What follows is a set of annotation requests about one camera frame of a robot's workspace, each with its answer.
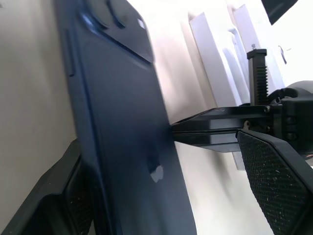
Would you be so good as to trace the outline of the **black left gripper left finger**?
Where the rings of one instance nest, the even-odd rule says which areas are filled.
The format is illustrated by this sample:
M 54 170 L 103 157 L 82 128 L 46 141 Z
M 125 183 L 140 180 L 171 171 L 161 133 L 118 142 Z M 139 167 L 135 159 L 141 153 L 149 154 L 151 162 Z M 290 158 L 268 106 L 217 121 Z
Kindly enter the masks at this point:
M 108 234 L 105 182 L 98 146 L 74 140 L 46 171 L 2 234 L 97 235 Z

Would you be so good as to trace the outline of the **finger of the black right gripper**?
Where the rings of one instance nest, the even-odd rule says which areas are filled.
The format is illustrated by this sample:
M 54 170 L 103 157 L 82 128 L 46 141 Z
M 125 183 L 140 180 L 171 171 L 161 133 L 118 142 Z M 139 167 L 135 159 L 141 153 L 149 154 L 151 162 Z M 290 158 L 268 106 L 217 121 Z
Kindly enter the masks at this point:
M 172 132 L 204 132 L 242 128 L 245 122 L 243 107 L 211 109 L 171 125 Z
M 174 140 L 187 145 L 217 152 L 240 152 L 235 133 L 176 133 L 174 134 Z

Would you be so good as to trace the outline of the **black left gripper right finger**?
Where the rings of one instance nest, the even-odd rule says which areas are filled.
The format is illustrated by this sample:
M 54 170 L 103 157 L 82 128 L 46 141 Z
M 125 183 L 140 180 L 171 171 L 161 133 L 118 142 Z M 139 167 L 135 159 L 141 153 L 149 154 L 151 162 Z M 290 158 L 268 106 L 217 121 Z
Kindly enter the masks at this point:
M 238 130 L 250 188 L 275 235 L 313 233 L 313 169 L 284 140 Z

